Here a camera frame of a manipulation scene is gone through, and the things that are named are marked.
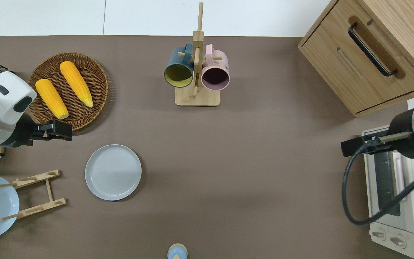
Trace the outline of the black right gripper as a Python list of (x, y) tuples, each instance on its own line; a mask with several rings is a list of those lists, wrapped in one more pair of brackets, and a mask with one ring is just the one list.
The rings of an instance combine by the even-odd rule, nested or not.
[[(343, 157), (351, 157), (357, 149), (359, 149), (363, 144), (371, 141), (375, 138), (375, 135), (361, 135), (353, 139), (349, 139), (341, 142), (341, 151)], [(384, 151), (386, 146), (384, 144), (374, 143), (368, 145), (361, 151), (362, 154), (376, 154), (380, 151)]]

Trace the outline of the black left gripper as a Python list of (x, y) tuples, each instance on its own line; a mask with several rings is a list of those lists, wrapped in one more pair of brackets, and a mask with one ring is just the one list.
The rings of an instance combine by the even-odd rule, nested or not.
[(30, 139), (40, 141), (72, 141), (72, 136), (73, 128), (70, 124), (59, 120), (49, 120), (46, 124), (36, 125)]

